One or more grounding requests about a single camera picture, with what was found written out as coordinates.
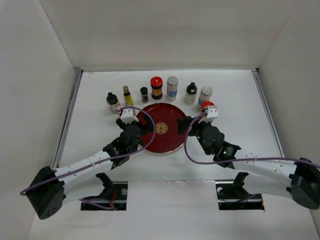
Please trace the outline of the small black lid spice jar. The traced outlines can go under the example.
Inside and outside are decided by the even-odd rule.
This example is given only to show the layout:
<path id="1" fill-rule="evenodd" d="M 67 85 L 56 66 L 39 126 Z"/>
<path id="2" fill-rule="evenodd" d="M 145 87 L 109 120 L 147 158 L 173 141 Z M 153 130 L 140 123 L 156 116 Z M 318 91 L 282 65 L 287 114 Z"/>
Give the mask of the small black lid spice jar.
<path id="1" fill-rule="evenodd" d="M 148 88 L 147 87 L 141 87 L 140 88 L 140 94 L 141 94 L 141 101 L 146 104 L 149 102 L 149 95 L 148 95 Z"/>

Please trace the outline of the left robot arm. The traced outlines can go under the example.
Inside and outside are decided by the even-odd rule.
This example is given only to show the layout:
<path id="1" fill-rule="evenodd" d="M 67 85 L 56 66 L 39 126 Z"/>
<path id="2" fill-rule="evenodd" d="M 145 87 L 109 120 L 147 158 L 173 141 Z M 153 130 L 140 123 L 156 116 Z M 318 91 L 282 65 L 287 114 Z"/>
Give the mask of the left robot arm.
<path id="1" fill-rule="evenodd" d="M 21 192 L 31 203 L 39 219 L 56 214 L 63 205 L 80 201 L 101 210 L 115 208 L 117 190 L 107 172 L 127 162 L 140 152 L 141 137 L 154 134 L 156 124 L 149 114 L 143 115 L 145 124 L 138 119 L 119 118 L 122 129 L 119 137 L 92 156 L 66 167 L 43 167 L 30 186 Z"/>

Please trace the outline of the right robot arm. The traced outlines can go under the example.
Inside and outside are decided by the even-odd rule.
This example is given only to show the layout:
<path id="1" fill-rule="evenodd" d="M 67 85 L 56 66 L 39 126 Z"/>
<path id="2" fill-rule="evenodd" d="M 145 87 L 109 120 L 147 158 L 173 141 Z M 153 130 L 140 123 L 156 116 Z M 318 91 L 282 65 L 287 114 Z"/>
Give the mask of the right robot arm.
<path id="1" fill-rule="evenodd" d="M 202 150 L 218 165 L 238 171 L 232 192 L 238 198 L 248 193 L 265 193 L 293 200 L 310 210 L 320 208 L 320 166 L 307 158 L 258 157 L 225 141 L 225 135 L 212 121 L 218 116 L 209 109 L 196 117 L 178 119 L 178 133 L 196 137 Z"/>

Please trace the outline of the silver lid bead jar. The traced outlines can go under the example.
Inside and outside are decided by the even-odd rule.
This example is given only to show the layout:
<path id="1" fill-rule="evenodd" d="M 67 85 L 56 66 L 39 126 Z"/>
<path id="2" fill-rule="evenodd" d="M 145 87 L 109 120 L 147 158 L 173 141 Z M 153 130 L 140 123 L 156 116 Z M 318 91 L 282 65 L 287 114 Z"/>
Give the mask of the silver lid bead jar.
<path id="1" fill-rule="evenodd" d="M 203 86 L 200 91 L 200 95 L 198 98 L 198 105 L 201 107 L 205 101 L 209 101 L 213 94 L 213 89 L 210 86 Z"/>

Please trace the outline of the red lid chili jar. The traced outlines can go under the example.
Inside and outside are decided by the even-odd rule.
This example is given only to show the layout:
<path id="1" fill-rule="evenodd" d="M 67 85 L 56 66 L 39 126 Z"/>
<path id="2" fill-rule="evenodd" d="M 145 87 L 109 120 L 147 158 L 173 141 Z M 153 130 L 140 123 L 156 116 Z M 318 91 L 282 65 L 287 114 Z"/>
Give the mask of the red lid chili jar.
<path id="1" fill-rule="evenodd" d="M 209 100 L 204 101 L 201 105 L 202 113 L 209 112 L 210 110 L 215 110 L 215 109 L 216 109 L 215 104 Z"/>

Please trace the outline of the red lid sauce jar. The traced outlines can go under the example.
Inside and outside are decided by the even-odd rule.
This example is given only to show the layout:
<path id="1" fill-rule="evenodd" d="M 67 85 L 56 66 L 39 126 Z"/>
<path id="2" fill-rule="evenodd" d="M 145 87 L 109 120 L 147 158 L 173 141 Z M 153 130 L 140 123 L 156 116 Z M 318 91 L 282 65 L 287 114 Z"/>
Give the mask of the red lid sauce jar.
<path id="1" fill-rule="evenodd" d="M 154 100 L 159 100 L 163 96 L 163 79 L 159 76 L 154 76 L 150 79 L 151 96 Z"/>

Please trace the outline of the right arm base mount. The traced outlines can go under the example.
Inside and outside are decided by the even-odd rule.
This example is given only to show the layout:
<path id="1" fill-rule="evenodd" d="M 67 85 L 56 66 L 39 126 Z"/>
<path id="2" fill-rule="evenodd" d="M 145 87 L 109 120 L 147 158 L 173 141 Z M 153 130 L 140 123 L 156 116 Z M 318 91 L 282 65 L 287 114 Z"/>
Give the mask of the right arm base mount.
<path id="1" fill-rule="evenodd" d="M 233 180 L 215 182 L 219 210 L 265 210 L 262 195 L 250 194 L 244 189 L 244 181 L 248 175 L 247 172 L 240 172 Z"/>

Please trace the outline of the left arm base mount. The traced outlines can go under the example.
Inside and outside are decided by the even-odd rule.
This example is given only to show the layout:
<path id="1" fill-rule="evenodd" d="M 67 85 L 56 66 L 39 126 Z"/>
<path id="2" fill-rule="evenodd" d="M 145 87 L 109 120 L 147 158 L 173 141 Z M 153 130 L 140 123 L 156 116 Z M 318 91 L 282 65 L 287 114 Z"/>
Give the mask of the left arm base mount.
<path id="1" fill-rule="evenodd" d="M 82 199 L 92 202 L 82 202 L 81 211 L 125 211 L 129 184 L 127 181 L 112 181 L 105 173 L 98 173 L 94 180 L 102 187 L 99 194 L 91 194 Z"/>

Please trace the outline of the silver lid blue label jar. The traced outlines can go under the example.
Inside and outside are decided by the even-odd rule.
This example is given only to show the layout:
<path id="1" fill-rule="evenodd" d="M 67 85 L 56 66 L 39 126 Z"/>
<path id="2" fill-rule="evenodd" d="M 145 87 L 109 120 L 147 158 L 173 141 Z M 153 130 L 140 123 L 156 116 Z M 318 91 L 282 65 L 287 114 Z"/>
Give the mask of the silver lid blue label jar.
<path id="1" fill-rule="evenodd" d="M 167 99 L 171 102 L 175 101 L 178 92 L 178 78 L 175 76 L 170 76 L 167 79 Z"/>

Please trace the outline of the yellow label cork bottle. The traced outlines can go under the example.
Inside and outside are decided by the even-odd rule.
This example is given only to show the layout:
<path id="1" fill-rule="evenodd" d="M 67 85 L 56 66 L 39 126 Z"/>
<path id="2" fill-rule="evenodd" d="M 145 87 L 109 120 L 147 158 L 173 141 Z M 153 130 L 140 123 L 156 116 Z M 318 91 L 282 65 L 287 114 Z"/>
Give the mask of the yellow label cork bottle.
<path id="1" fill-rule="evenodd" d="M 126 106 L 133 106 L 134 102 L 131 96 L 131 92 L 129 90 L 129 87 L 127 85 L 123 86 L 123 96 L 124 96 L 124 101 Z"/>

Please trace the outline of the black cap brown spice bottle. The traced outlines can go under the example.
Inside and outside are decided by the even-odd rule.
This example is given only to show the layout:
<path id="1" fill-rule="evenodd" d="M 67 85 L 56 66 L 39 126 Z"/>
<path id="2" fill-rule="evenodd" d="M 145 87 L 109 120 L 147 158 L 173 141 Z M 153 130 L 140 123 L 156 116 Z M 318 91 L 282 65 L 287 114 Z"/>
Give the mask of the black cap brown spice bottle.
<path id="1" fill-rule="evenodd" d="M 118 97 L 115 94 L 113 94 L 112 92 L 109 92 L 106 97 L 106 102 L 108 103 L 108 105 L 110 107 L 110 111 L 113 114 L 117 114 L 118 113 L 117 108 L 121 105 Z"/>

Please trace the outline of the pink lid clear bottle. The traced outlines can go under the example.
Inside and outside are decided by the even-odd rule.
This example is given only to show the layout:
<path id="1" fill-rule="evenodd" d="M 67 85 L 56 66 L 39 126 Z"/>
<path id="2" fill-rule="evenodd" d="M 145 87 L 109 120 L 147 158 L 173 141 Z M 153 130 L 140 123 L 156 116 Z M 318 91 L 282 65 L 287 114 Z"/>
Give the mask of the pink lid clear bottle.
<path id="1" fill-rule="evenodd" d="M 121 115 L 123 108 L 124 108 L 123 105 L 119 105 L 119 106 L 116 107 L 116 110 L 115 110 L 115 111 L 116 111 L 119 115 Z"/>

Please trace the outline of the black cap white powder bottle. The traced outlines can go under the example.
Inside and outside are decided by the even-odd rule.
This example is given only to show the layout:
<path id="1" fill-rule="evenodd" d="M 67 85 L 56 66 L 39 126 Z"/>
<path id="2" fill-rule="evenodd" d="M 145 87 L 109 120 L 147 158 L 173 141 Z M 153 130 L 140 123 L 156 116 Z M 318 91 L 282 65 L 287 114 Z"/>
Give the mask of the black cap white powder bottle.
<path id="1" fill-rule="evenodd" d="M 194 82 L 191 82 L 186 87 L 186 92 L 184 96 L 184 102 L 188 105 L 192 105 L 196 101 L 196 95 L 197 95 L 198 88 Z"/>

